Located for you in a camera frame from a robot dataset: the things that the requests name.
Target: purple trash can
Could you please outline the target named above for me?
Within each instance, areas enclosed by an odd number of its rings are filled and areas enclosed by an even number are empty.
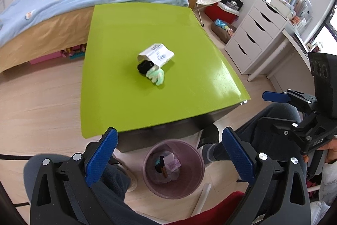
[[[168,183],[154,183],[148,172],[154,169],[149,157],[157,152],[173,152],[179,159],[179,177]],[[146,186],[157,196],[166,199],[180,199],[192,194],[201,184],[205,174],[205,165],[197,149],[179,139],[167,139],[154,145],[147,153],[143,165],[143,179]]]

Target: drawer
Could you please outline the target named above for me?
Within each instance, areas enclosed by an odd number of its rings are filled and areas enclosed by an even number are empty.
[[[275,37],[280,31],[274,23],[272,23],[262,12],[257,10],[255,7],[250,11],[249,15],[258,23],[258,27],[261,30],[266,31],[271,37]]]
[[[249,36],[257,43],[257,45],[260,46],[262,50],[264,50],[272,40],[272,37],[266,31],[264,31],[263,28],[260,28],[257,22],[250,16],[246,17],[241,27],[247,32],[247,34],[249,34]]]
[[[254,4],[257,10],[262,12],[272,23],[279,29],[285,24],[286,19],[281,16],[272,6],[265,3],[263,0],[257,0]]]
[[[252,62],[234,38],[228,42],[225,50],[241,72],[243,72]]]
[[[236,30],[234,39],[245,51],[250,60],[256,59],[257,56],[262,52],[261,48],[257,45],[253,38],[247,34],[245,30],[243,30],[243,28]]]

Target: brown pet bed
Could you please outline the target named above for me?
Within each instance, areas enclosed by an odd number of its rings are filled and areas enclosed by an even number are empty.
[[[227,22],[225,23],[229,28],[233,29],[233,32],[236,31],[236,28],[233,25]],[[211,25],[211,29],[224,42],[224,44],[227,44],[227,42],[230,40],[231,36],[227,33],[227,31],[219,26],[216,26],[214,22]]]

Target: tan bed skirt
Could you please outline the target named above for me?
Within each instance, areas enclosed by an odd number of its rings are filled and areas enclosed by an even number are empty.
[[[87,43],[94,6],[45,20],[0,48],[0,72],[65,48]]]

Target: drawer handle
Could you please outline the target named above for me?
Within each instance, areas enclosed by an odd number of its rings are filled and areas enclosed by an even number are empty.
[[[271,10],[272,12],[274,12],[275,14],[278,14],[278,12],[271,6],[269,6],[268,4],[266,4],[267,7],[269,8],[269,10]]]
[[[261,16],[268,22],[272,22],[269,18],[267,18],[264,14],[261,13]]]
[[[240,50],[245,54],[245,55],[247,55],[246,53],[245,53],[245,51],[241,48],[241,46],[239,45],[239,48],[240,48]]]
[[[252,37],[251,37],[249,34],[247,34],[247,32],[246,32],[246,35],[247,35],[247,37],[248,37],[253,43],[256,44],[256,42],[252,39]]]
[[[254,20],[254,22],[255,22],[256,26],[259,27],[262,31],[264,31],[264,32],[266,31],[266,30],[263,29],[262,26],[261,26],[260,24],[258,24],[255,20]]]

